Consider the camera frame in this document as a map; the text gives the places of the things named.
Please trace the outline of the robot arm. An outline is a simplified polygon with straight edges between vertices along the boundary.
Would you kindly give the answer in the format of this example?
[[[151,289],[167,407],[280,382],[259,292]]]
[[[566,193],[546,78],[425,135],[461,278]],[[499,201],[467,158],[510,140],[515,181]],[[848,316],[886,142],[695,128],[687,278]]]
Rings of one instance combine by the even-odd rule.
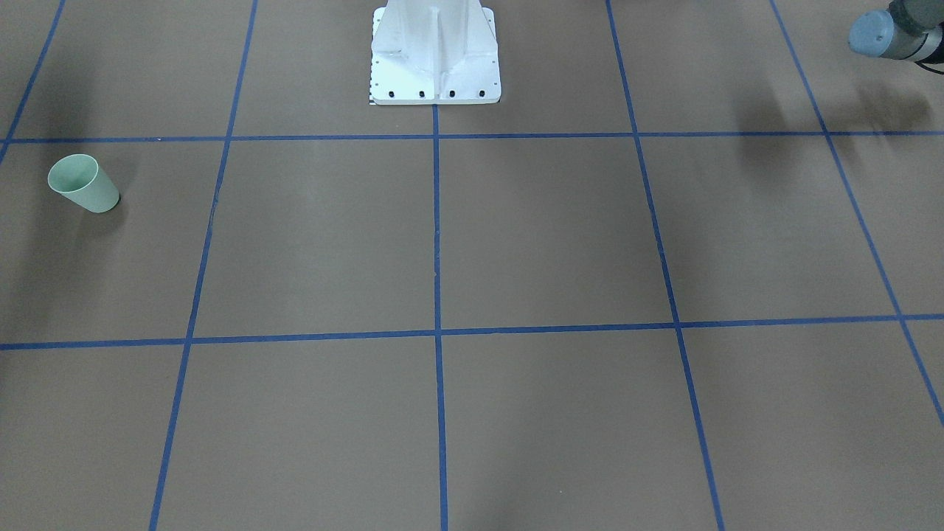
[[[891,1],[856,18],[847,44],[861,56],[941,64],[942,24],[942,1]]]

